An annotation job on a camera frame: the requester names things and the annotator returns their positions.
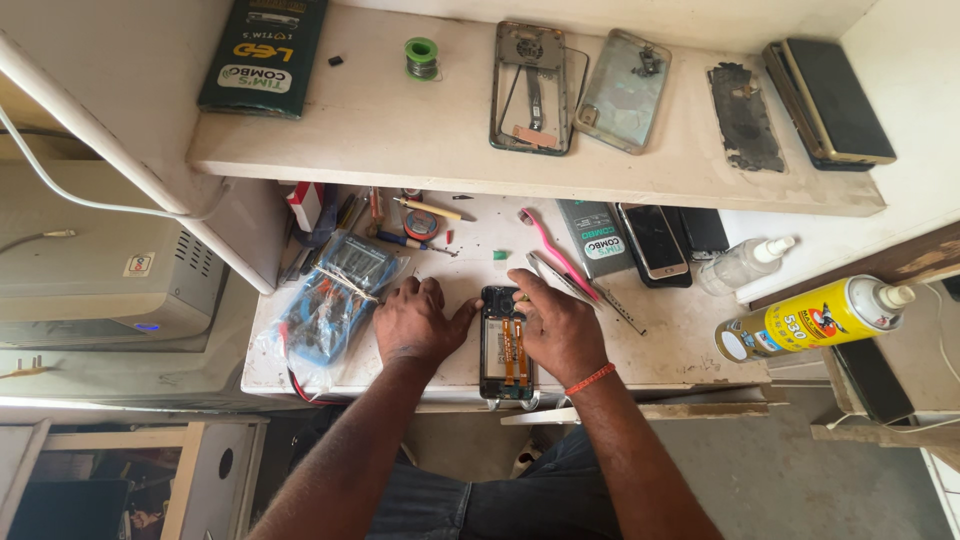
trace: screwdriver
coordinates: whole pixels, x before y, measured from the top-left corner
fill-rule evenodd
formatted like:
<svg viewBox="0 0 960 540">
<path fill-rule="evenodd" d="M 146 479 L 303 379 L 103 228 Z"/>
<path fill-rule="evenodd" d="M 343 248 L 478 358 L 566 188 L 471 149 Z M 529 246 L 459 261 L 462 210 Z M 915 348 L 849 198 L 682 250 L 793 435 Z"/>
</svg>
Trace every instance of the screwdriver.
<svg viewBox="0 0 960 540">
<path fill-rule="evenodd" d="M 404 247 L 414 248 L 414 249 L 416 249 L 416 250 L 433 250 L 433 251 L 439 251 L 440 253 L 446 253 L 447 255 L 449 255 L 449 256 L 451 256 L 451 257 L 457 257 L 457 254 L 455 254 L 455 253 L 450 253 L 450 252 L 448 252 L 447 250 L 442 250 L 442 249 L 440 249 L 440 248 L 430 247 L 430 246 L 424 244 L 423 242 L 418 242 L 417 240 L 415 240 L 415 239 L 413 239 L 413 238 L 406 238 L 406 237 L 404 237 L 404 236 L 397 236 L 396 234 L 387 233 L 386 231 L 377 231 L 377 232 L 376 232 L 376 237 L 377 237 L 378 239 L 380 239 L 380 240 L 383 240 L 384 242 L 391 242 L 391 243 L 394 243 L 394 244 L 399 244 L 399 245 L 404 246 Z"/>
</svg>

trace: floor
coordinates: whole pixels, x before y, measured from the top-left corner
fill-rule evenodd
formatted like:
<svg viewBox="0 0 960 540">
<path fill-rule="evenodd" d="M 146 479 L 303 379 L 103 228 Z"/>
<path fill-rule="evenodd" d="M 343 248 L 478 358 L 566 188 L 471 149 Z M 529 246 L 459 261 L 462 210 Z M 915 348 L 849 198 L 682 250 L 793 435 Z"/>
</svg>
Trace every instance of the floor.
<svg viewBox="0 0 960 540">
<path fill-rule="evenodd" d="M 831 391 L 788 388 L 787 396 L 791 405 L 769 417 L 653 423 L 728 540 L 951 538 L 918 450 L 815 442 L 808 426 L 834 407 Z M 282 479 L 283 453 L 302 425 L 289 414 L 270 425 L 263 467 L 273 469 L 261 468 L 254 515 Z M 405 442 L 422 469 L 503 479 L 527 440 L 527 428 L 500 426 L 503 414 L 513 413 L 419 414 Z"/>
</svg>

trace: orange thread bracelet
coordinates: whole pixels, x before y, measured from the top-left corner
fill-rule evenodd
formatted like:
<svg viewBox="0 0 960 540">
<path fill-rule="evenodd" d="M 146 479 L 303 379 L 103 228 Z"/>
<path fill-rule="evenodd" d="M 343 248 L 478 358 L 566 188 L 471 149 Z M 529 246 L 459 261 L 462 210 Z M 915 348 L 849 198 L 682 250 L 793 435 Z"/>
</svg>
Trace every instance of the orange thread bracelet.
<svg viewBox="0 0 960 540">
<path fill-rule="evenodd" d="M 603 366 L 602 368 L 598 369 L 596 373 L 594 373 L 593 375 L 587 377 L 587 378 L 584 379 L 584 380 L 581 380 L 580 382 L 577 382 L 577 383 L 574 384 L 573 386 L 570 386 L 569 388 L 567 388 L 567 389 L 564 391 L 564 393 L 565 393 L 567 396 L 572 396 L 573 394 L 576 394 L 577 392 L 583 390 L 583 389 L 586 388 L 587 386 L 590 386 L 591 384 L 597 382 L 598 380 L 603 379 L 606 375 L 608 375 L 609 373 L 611 373 L 614 369 L 616 369 L 616 366 L 613 365 L 612 362 L 607 362 L 607 365 L 605 365 L 605 366 Z"/>
</svg>

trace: pink toothbrush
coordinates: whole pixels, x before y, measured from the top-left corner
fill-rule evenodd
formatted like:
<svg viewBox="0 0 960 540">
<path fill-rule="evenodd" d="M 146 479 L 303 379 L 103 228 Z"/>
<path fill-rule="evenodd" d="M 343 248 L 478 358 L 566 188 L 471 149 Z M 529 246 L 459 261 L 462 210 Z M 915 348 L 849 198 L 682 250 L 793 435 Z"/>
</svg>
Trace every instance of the pink toothbrush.
<svg viewBox="0 0 960 540">
<path fill-rule="evenodd" d="M 543 247 L 546 248 L 546 251 L 550 252 L 550 255 L 554 256 L 557 258 L 557 260 L 564 264 L 564 268 L 566 268 L 566 271 L 570 274 L 570 277 L 573 278 L 573 281 L 577 282 L 577 284 L 580 285 L 580 288 L 584 289 L 584 292 L 590 295 L 590 298 L 592 298 L 595 302 L 600 302 L 600 297 L 597 296 L 597 293 L 593 290 L 593 287 L 587 284 L 587 280 L 580 275 L 580 272 L 577 272 L 577 269 L 574 268 L 573 265 L 570 264 L 570 262 L 566 260 L 566 258 L 561 255 L 559 251 L 557 251 L 557 248 L 550 244 L 550 238 L 547 237 L 546 233 L 543 231 L 543 227 L 540 226 L 540 223 L 537 223 L 537 220 L 534 219 L 533 214 L 527 211 L 527 209 L 520 209 L 520 211 L 516 213 L 516 217 L 520 218 L 520 221 L 522 221 L 524 224 L 532 225 L 536 227 L 538 231 L 540 231 L 540 237 L 543 238 Z"/>
</svg>

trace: shelf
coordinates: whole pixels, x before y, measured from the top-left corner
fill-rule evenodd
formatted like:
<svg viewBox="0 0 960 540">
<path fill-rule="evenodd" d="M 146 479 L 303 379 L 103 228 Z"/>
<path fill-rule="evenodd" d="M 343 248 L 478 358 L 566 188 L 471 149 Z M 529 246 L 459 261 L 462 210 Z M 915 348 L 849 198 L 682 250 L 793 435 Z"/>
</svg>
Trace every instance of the shelf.
<svg viewBox="0 0 960 540">
<path fill-rule="evenodd" d="M 885 208 L 868 173 L 817 171 L 759 56 L 668 46 L 673 63 L 650 145 L 630 156 L 577 134 L 566 157 L 493 149 L 488 139 L 494 27 L 330 5 L 301 120 L 202 114 L 188 153 L 205 173 L 470 193 L 868 216 Z M 403 73 L 403 43 L 440 47 L 443 80 Z M 567 34 L 595 63 L 602 37 Z M 345 63 L 330 67 L 326 59 Z M 760 75 L 787 172 L 731 168 L 707 70 Z"/>
<path fill-rule="evenodd" d="M 468 298 L 479 296 L 486 285 L 512 284 L 507 279 L 509 268 L 529 268 L 525 254 L 537 252 L 556 268 L 562 266 L 543 249 L 540 235 L 533 227 L 523 225 L 516 217 L 520 208 L 529 208 L 544 226 L 557 248 L 575 266 L 581 268 L 576 248 L 554 201 L 476 195 L 465 201 L 451 199 L 453 193 L 430 191 L 426 202 L 459 210 L 476 218 L 476 222 L 451 222 L 441 218 L 440 233 L 433 240 L 439 247 L 458 253 L 451 258 L 431 251 L 417 251 L 399 246 L 392 248 L 398 256 L 410 257 L 404 273 L 394 280 L 396 287 L 406 276 L 420 279 L 435 277 L 444 290 L 447 317 Z M 365 215 L 356 226 L 361 232 L 369 223 Z M 396 228 L 387 229 L 397 232 Z M 453 242 L 444 243 L 444 232 L 453 230 Z M 492 260 L 493 250 L 507 250 L 503 264 Z M 547 281 L 561 290 L 565 288 L 551 276 Z M 736 303 L 734 297 L 709 296 L 699 286 L 686 289 L 650 289 L 643 285 L 635 269 L 618 272 L 599 279 L 623 306 L 648 330 L 646 336 L 637 333 L 608 304 L 603 303 L 597 318 L 603 329 L 610 361 L 616 364 L 620 378 L 631 389 L 688 388 L 696 384 L 754 384 L 770 381 L 766 362 L 734 363 L 717 353 L 713 329 L 721 321 L 743 314 L 747 309 Z M 251 394 L 293 394 L 287 380 L 286 362 L 265 338 L 269 328 L 293 302 L 303 281 L 287 282 L 273 295 L 260 295 L 253 319 L 251 344 L 247 350 L 241 386 Z M 479 376 L 480 323 L 470 325 L 467 342 L 441 365 L 433 380 L 427 384 L 424 399 L 427 402 L 480 402 L 477 384 Z M 363 392 L 380 373 L 381 363 L 372 325 L 358 333 L 349 346 L 340 366 L 332 370 L 333 385 L 330 394 L 356 396 Z M 560 393 L 563 388 L 542 368 L 537 368 L 536 382 L 546 392 Z M 317 385 L 300 374 L 307 393 Z"/>
</svg>

